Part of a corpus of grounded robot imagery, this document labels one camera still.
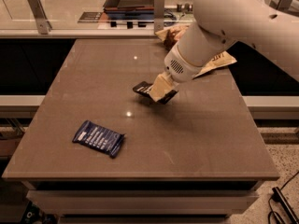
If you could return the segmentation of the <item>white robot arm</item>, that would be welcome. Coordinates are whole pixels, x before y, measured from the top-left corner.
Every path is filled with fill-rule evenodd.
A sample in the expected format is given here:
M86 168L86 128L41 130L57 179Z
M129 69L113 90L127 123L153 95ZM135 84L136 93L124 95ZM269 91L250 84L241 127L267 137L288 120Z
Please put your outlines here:
M236 42L255 49L299 80L299 20L263 0L193 0L194 22L164 59L164 71L149 92L163 99L195 78L216 55Z

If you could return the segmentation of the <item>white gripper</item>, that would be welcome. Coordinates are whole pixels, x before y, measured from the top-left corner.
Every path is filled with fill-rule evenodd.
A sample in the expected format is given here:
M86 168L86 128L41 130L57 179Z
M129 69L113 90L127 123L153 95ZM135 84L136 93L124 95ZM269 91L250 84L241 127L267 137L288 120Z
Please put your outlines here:
M156 77L149 96L155 102L162 100L179 83L195 78L205 63L206 56L202 52L184 48L177 42L164 59L166 72L162 72Z

